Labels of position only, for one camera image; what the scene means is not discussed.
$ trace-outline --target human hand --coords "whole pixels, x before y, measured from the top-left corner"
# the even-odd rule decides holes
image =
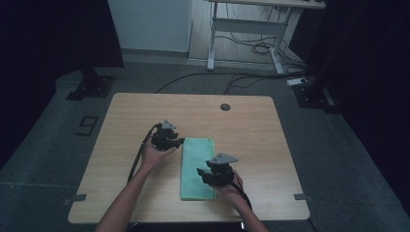
[[[238,172],[232,168],[232,171],[235,173],[235,178],[233,180],[233,183],[237,185],[240,188],[243,188],[243,181],[242,178],[239,176]],[[215,190],[218,190],[220,194],[228,200],[233,207],[237,207],[241,204],[247,204],[247,201],[244,199],[244,197],[241,195],[239,191],[237,191],[235,188],[233,188],[231,185],[226,185],[224,187],[216,187],[216,186],[210,186]]]
[[[142,162],[141,167],[146,167],[148,169],[153,169],[155,166],[161,163],[161,161],[171,155],[177,150],[175,147],[170,148],[166,151],[157,150],[151,143],[151,138],[145,143],[144,150],[142,152]]]

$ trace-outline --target black round hole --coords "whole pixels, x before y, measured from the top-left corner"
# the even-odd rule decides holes
[[[230,105],[227,104],[227,103],[223,103],[223,104],[220,106],[220,109],[222,109],[223,111],[228,111],[228,110],[230,109]]]

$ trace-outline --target white wall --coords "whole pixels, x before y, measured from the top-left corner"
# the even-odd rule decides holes
[[[108,0],[121,48],[187,52],[191,0]]]

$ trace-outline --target left hand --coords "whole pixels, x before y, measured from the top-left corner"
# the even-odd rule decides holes
[[[160,164],[165,157],[171,155],[175,152],[175,150],[177,150],[175,147],[173,147],[164,152],[159,151],[153,146],[151,139],[152,138],[149,138],[147,143],[145,144],[144,151],[142,152],[141,162],[141,167],[147,167],[149,169],[152,169]]]

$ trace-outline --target human arm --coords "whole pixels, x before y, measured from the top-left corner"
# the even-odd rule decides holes
[[[242,179],[235,170],[233,171],[236,176],[234,183],[237,186],[241,187]],[[249,207],[244,197],[241,196],[239,191],[237,191],[230,185],[220,187],[220,188],[212,186],[212,188],[218,190],[223,195],[223,197],[232,204],[233,208],[238,212],[239,216],[244,222],[245,227],[247,228],[248,232],[267,232],[268,231],[265,225],[259,220],[259,218],[253,212],[253,210]]]
[[[141,166],[117,198],[111,203],[111,206],[105,212],[97,226],[96,231],[126,231],[131,219],[133,207],[138,200],[145,181],[154,168],[175,150],[175,148],[171,148],[165,152],[160,152],[151,144],[151,138],[147,141],[142,152]]]

